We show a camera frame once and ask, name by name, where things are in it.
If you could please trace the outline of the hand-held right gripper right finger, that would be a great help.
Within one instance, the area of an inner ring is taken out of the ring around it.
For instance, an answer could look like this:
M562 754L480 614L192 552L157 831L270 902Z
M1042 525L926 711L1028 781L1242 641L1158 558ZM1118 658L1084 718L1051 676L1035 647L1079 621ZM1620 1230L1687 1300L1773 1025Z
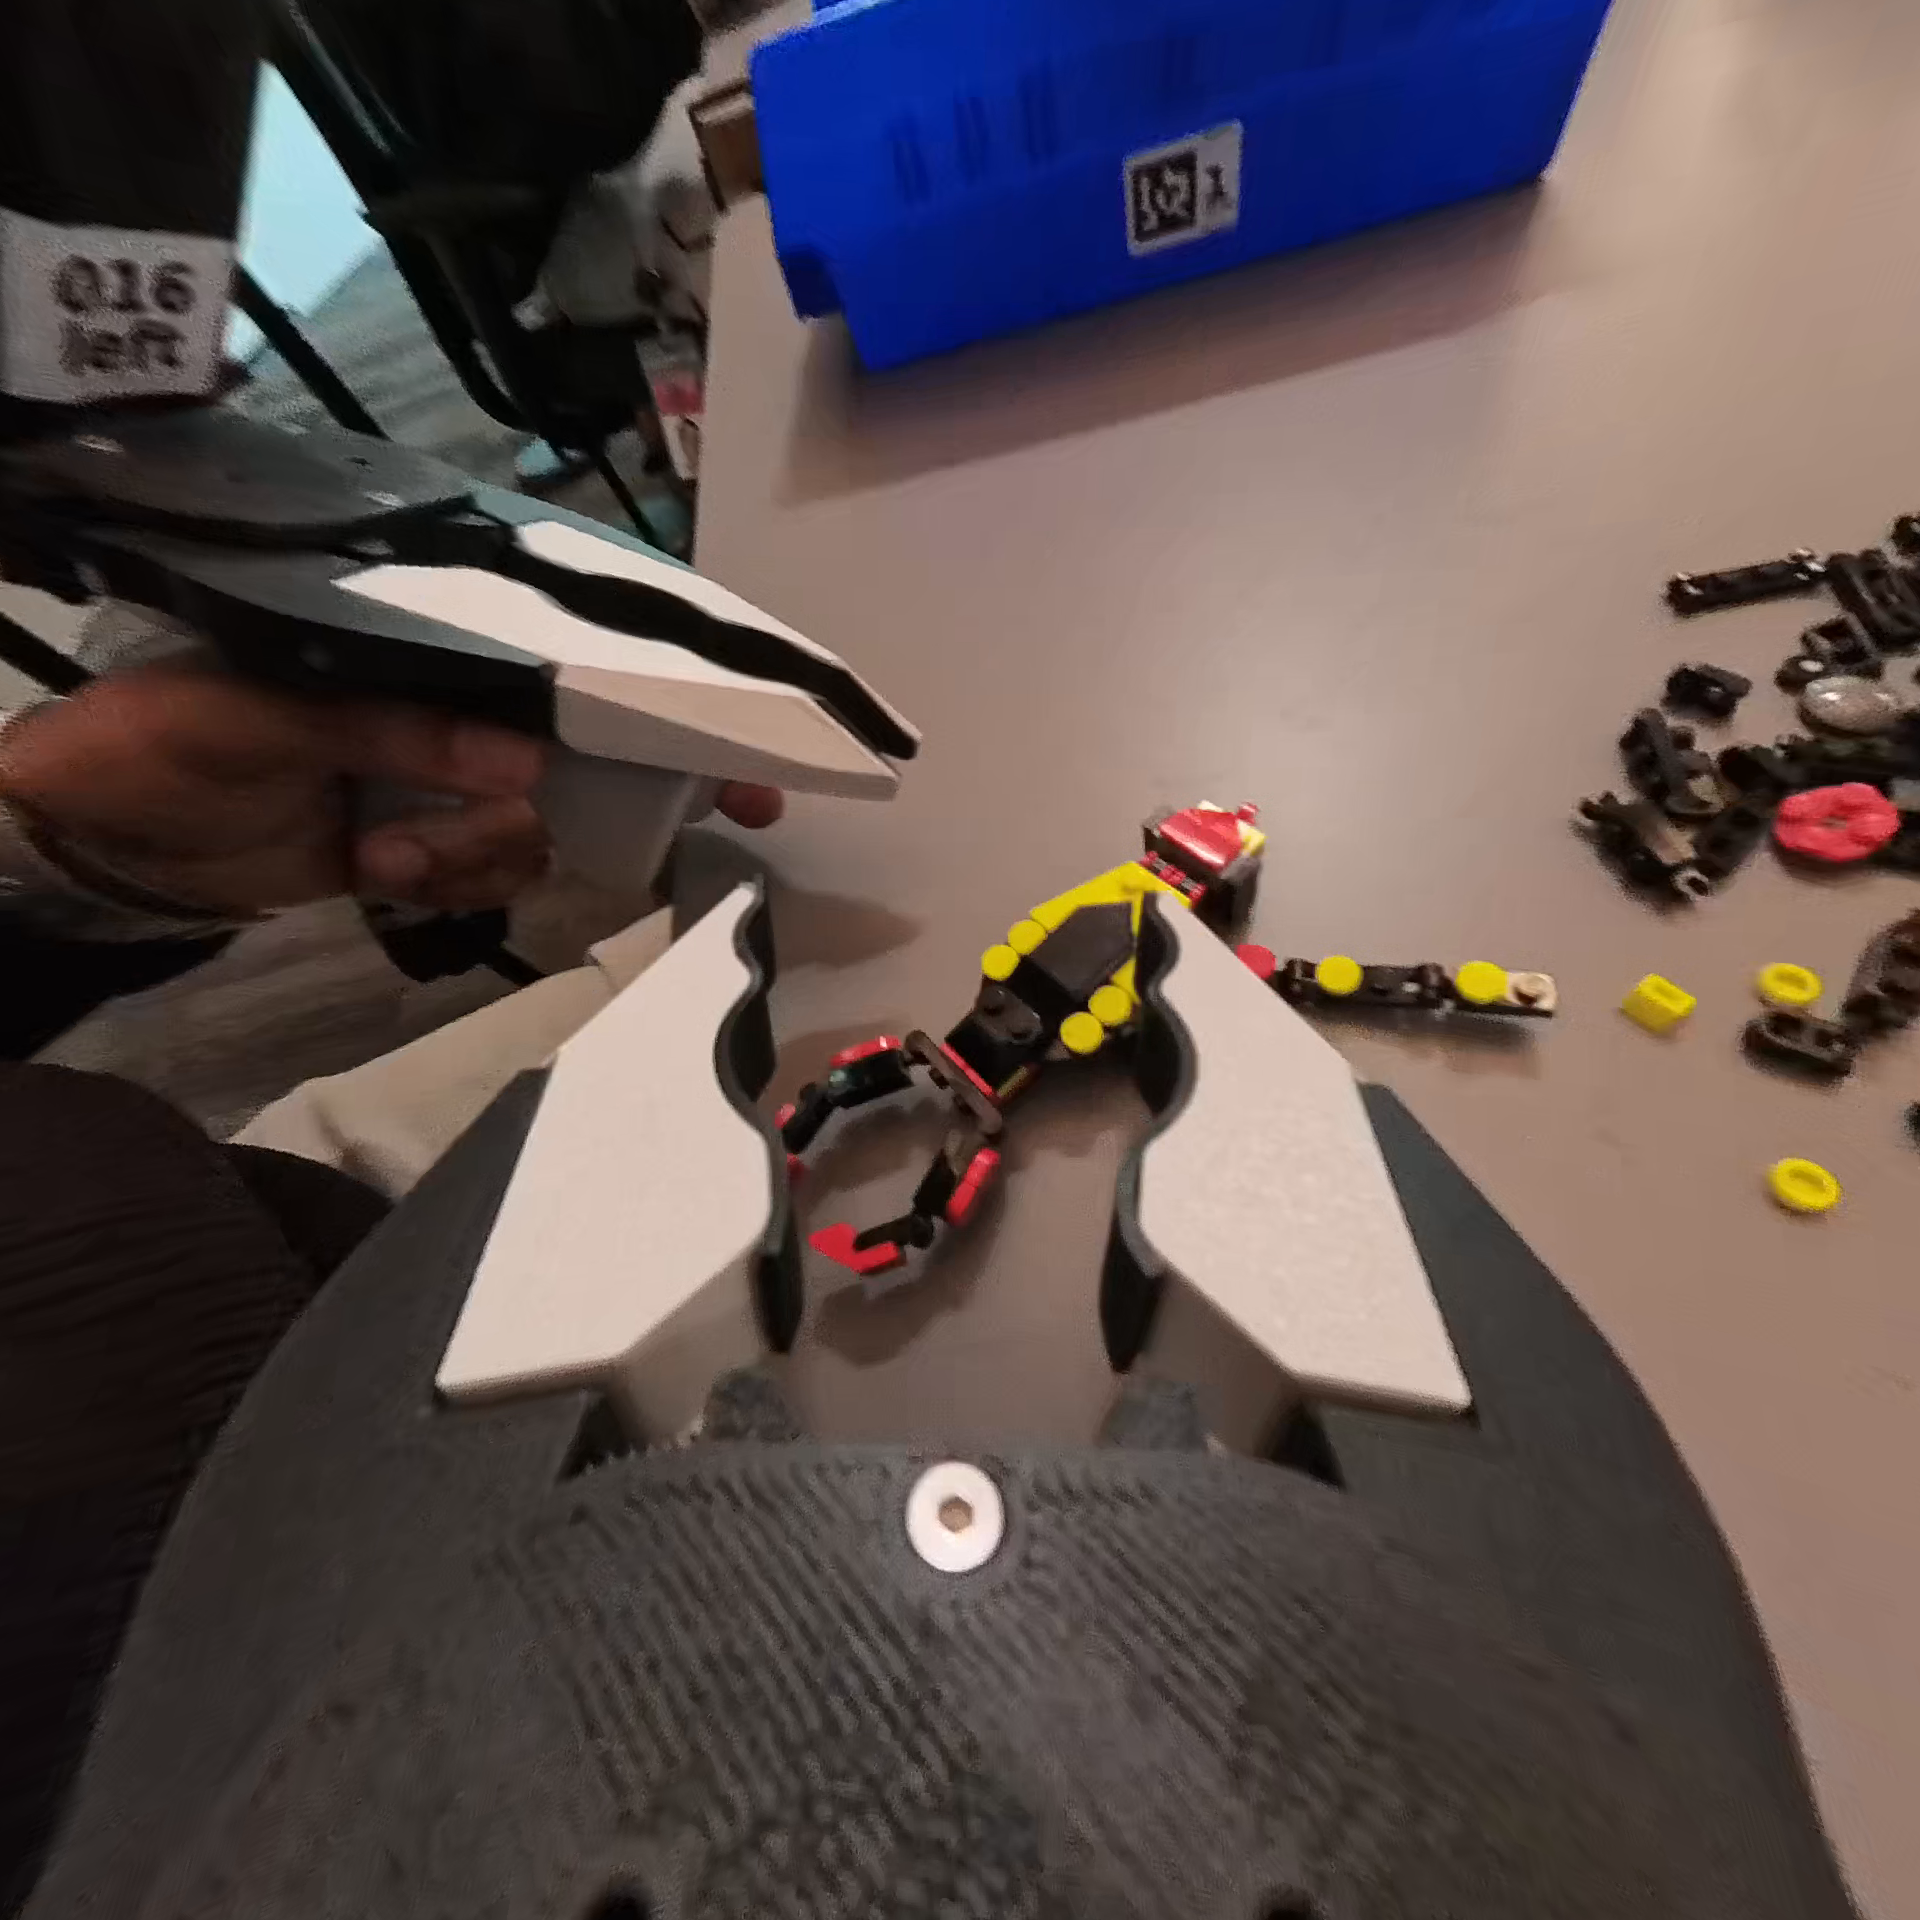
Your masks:
M1179 905L1142 906L1140 1141L1115 1175L1096 1324L1115 1376L1183 1388L1218 1450L1309 1407L1426 1422L1471 1388L1359 1080Z

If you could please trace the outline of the person's left hand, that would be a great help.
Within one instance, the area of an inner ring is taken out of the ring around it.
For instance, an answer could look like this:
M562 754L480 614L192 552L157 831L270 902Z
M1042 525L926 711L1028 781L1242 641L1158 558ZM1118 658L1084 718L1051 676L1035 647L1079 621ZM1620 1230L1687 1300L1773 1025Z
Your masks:
M224 918L339 896L512 902L552 863L542 745L411 704L146 663L4 725L4 801L55 850Z

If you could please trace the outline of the black knitted sweater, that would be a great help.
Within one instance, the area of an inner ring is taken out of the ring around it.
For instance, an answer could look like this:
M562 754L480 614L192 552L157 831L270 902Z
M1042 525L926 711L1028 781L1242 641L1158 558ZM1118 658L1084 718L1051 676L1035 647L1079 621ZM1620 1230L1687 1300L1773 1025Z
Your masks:
M28 1900L203 1454L392 1201L122 1078L2 1073L2 1900Z

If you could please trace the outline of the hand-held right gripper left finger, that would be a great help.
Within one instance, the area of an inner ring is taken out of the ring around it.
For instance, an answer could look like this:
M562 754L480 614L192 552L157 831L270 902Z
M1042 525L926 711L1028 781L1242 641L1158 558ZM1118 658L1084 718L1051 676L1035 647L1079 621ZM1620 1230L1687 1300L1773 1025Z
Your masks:
M547 1068L437 1370L460 1407L583 1390L635 1445L704 1422L805 1312L762 880L743 880Z

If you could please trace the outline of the black chair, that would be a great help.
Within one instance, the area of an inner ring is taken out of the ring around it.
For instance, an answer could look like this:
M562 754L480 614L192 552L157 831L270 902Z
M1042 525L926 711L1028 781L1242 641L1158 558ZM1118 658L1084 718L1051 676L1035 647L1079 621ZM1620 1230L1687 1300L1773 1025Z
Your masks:
M261 4L367 260L277 319L282 415L334 415L690 550L710 204L694 4Z

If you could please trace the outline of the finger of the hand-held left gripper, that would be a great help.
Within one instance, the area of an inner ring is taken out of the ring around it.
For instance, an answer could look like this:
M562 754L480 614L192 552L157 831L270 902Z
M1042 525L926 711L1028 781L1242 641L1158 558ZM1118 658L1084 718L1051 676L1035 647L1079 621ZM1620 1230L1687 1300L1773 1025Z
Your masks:
M800 686L603 628L551 594L472 567L380 564L349 594L551 669L560 745L603 761L842 800L888 800L898 767Z
M797 690L884 758L922 754L922 732L842 655L696 570L542 520L500 535L499 574L595 628L656 640L739 678Z

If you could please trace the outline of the black yellow red lego model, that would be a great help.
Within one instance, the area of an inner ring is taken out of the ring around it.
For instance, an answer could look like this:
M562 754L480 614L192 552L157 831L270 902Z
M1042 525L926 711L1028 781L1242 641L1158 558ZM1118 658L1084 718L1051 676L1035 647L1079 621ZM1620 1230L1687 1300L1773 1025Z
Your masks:
M1135 962L1147 902L1181 906L1296 1009L1548 1018L1544 970L1471 960L1458 966L1364 965L1344 952L1279 957L1247 944L1264 871L1259 805L1203 800L1142 823L1142 850L1035 902L979 960L976 994L941 1034L879 1034L837 1050L822 1077L775 1118L786 1168L800 1176L819 1134L842 1113L914 1093L926 1078L948 1122L902 1213L860 1230L813 1230L808 1248L875 1282L970 1220L1002 1162L1003 1114L1047 1068L1095 1057L1139 1031Z

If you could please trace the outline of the beige trousers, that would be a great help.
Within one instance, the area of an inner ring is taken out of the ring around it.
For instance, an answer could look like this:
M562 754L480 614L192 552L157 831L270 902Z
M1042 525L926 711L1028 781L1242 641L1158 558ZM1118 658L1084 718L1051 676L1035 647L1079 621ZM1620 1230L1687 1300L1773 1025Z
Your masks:
M253 1114L231 1144L334 1168L400 1200L520 1071L551 1057L675 942L675 911L588 949L567 970L520 988L348 1071L310 1078Z

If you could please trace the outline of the pile of lego pieces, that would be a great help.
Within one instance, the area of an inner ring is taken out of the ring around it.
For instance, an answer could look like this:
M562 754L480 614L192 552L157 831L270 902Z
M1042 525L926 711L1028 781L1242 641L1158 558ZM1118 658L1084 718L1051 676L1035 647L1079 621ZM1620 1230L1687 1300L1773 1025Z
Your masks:
M1853 548L1796 545L1734 567L1679 568L1674 616L1819 601L1771 686L1795 729L1720 738L1755 694L1731 664L1679 661L1618 738L1622 785L1574 805L1574 829L1637 896L1703 905L1762 853L1789 873L1917 873L1917 518ZM1796 962L1755 970L1749 1062L1836 1087L1869 1048L1915 1032L1915 902L1875 929L1843 984Z

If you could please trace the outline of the blue plastic bin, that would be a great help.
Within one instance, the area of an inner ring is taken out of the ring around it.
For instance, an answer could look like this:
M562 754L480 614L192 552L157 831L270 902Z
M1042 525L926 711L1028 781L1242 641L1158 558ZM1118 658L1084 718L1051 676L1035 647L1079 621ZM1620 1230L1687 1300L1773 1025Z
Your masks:
M747 60L784 288L887 370L1525 188L1606 13L815 4Z

